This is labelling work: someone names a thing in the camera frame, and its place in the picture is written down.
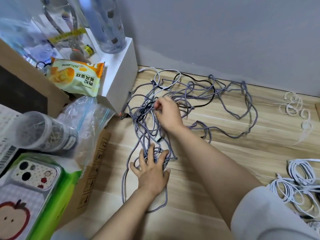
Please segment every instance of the barcode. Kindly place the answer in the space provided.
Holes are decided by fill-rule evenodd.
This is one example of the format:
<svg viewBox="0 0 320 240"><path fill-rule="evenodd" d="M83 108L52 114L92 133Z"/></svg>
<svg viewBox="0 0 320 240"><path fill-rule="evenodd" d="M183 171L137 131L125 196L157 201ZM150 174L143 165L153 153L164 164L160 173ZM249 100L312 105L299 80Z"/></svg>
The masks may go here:
<svg viewBox="0 0 320 240"><path fill-rule="evenodd" d="M15 146L10 146L10 148L5 153L4 157L0 160L0 169L7 164L8 160L10 159L11 155L15 152L16 149L17 148Z"/></svg>

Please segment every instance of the gray wall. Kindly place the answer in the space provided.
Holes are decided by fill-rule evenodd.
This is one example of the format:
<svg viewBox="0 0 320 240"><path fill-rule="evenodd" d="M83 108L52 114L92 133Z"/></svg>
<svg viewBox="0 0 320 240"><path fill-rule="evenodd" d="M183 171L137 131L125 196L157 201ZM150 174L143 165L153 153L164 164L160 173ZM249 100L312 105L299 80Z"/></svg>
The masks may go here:
<svg viewBox="0 0 320 240"><path fill-rule="evenodd" d="M140 65L320 95L320 0L118 4Z"/></svg>

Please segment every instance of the forearm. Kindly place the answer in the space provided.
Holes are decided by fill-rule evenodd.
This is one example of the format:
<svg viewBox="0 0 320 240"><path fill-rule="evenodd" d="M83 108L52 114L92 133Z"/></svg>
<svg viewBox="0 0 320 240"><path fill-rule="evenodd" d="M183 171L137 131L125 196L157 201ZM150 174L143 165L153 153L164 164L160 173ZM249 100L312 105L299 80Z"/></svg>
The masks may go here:
<svg viewBox="0 0 320 240"><path fill-rule="evenodd" d="M262 184L248 170L187 127L171 133L182 146L222 218L230 227L233 213L242 198Z"/></svg>
<svg viewBox="0 0 320 240"><path fill-rule="evenodd" d="M120 209L95 234L92 240L132 239L154 197L137 189Z"/></svg>

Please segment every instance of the apple illustration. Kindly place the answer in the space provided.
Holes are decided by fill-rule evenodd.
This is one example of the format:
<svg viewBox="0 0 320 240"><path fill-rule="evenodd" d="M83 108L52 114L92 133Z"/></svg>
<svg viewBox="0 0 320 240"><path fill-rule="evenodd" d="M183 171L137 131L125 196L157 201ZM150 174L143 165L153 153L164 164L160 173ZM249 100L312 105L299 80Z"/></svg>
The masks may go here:
<svg viewBox="0 0 320 240"><path fill-rule="evenodd" d="M11 201L0 204L0 239L14 240L23 232L28 225L30 211L26 203Z"/></svg>

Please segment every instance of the checkered pattern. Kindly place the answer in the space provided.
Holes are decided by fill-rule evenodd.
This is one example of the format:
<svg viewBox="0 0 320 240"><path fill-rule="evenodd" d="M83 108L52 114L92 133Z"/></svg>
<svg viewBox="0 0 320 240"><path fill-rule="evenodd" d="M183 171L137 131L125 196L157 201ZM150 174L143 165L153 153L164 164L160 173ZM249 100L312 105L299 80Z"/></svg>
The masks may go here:
<svg viewBox="0 0 320 240"><path fill-rule="evenodd" d="M7 201L17 203L18 200L26 203L26 208L30 211L30 220L26 229L18 238L16 238L16 240L25 240L40 213L45 199L42 193L13 184L9 184L0 188L0 204Z"/></svg>

